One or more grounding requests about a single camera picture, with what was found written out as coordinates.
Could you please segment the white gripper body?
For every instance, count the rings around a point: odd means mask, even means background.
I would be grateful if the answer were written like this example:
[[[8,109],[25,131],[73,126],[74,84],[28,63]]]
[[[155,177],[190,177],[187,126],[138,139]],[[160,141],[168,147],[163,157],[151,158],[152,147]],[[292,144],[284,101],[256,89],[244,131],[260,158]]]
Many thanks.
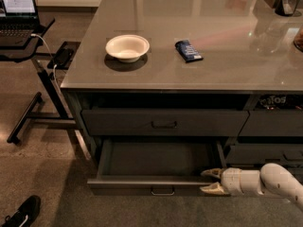
[[[221,175],[221,184],[229,194],[233,196],[243,195],[241,189],[241,170],[239,168],[227,168]]]

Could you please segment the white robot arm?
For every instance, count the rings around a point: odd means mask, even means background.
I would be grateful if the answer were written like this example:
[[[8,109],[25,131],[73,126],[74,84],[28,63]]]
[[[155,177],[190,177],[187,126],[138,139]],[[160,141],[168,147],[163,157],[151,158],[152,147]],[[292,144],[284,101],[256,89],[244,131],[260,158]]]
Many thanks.
[[[200,187],[206,194],[282,198],[303,211],[303,185],[278,164],[265,164],[260,170],[213,168],[203,171],[201,175],[219,179]]]

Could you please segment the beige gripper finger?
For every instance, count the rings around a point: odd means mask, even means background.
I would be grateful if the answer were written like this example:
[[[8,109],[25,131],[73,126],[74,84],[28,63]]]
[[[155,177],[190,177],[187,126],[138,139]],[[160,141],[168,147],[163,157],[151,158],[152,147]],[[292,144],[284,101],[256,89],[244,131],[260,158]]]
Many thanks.
[[[224,172],[224,168],[212,168],[212,169],[204,170],[201,173],[201,175],[202,176],[213,177],[213,178],[216,178],[216,179],[220,179],[223,172]]]
[[[219,183],[212,183],[208,186],[202,186],[200,190],[206,194],[219,195],[219,196],[227,196],[229,192]]]

